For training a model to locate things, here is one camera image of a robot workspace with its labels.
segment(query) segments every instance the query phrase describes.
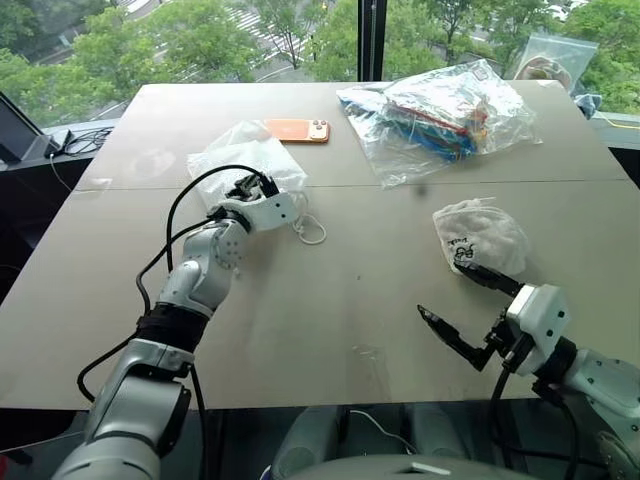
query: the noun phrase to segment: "window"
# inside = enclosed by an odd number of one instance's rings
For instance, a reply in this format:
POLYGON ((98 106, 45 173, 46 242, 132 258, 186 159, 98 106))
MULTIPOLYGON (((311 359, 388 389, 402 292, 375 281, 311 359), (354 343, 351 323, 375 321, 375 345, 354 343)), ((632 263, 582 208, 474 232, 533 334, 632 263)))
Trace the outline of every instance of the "window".
POLYGON ((638 0, 387 0, 383 79, 485 58, 640 115, 638 0))
POLYGON ((355 79, 339 3, 2 0, 0 91, 47 127, 118 118, 147 83, 355 79))

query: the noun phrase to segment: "orange phone case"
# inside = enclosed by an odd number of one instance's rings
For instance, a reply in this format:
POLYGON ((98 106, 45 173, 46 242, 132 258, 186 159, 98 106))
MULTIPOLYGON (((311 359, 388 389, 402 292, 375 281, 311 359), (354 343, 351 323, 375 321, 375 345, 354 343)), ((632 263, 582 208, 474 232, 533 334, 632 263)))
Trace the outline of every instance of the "orange phone case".
POLYGON ((265 125, 271 134, 285 143, 326 143, 329 123, 326 120, 270 119, 265 125))

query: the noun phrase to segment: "plastic bag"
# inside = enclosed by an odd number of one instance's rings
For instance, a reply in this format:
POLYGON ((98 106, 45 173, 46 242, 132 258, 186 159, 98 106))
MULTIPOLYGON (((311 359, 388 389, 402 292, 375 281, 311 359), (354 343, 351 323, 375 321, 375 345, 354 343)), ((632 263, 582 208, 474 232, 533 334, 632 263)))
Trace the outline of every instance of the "plastic bag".
POLYGON ((485 60, 337 93, 385 188, 471 155, 541 142, 533 111, 485 60))
MULTIPOLYGON (((280 141, 262 122, 244 121, 227 130, 202 153, 189 155, 187 170, 196 178, 212 168, 228 164, 253 167, 273 177, 278 188, 290 193, 302 192, 307 174, 280 141)), ((243 170, 224 170, 206 178, 196 187, 207 209, 224 200, 236 180, 249 175, 243 170)))
POLYGON ((514 78, 557 80, 571 93, 597 49, 597 43, 534 33, 529 37, 514 78))

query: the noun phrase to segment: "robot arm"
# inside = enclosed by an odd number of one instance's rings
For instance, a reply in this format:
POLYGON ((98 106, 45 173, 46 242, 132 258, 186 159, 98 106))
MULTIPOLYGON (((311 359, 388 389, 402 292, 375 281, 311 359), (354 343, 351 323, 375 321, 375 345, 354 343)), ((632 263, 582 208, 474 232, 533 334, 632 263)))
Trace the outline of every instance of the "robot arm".
POLYGON ((84 443, 54 479, 160 478, 160 458, 175 445, 191 400, 181 380, 229 291, 249 234, 297 216, 287 193, 265 192, 254 176, 237 182, 227 197, 210 214, 212 221, 185 239, 180 264, 154 308, 138 320, 135 338, 96 397, 84 443))
POLYGON ((562 336, 571 317, 561 290, 551 285, 524 285, 473 262, 456 267, 475 282, 500 290, 513 301, 485 337, 486 346, 474 348, 445 320, 421 305, 423 319, 447 345, 482 370, 494 352, 503 367, 520 376, 538 377, 537 385, 564 385, 583 393, 615 436, 602 432, 600 450, 611 471, 626 478, 640 473, 640 370, 591 350, 578 350, 562 336))

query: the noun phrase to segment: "n95 mask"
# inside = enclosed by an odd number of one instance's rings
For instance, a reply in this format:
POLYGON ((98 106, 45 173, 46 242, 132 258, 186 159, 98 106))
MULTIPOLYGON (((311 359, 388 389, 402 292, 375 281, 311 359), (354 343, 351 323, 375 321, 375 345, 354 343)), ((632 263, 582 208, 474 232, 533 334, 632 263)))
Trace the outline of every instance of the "n95 mask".
POLYGON ((490 204, 493 198, 475 198, 447 205, 433 214, 433 223, 451 270, 454 260, 472 261, 505 275, 525 268, 529 240, 516 221, 490 204))

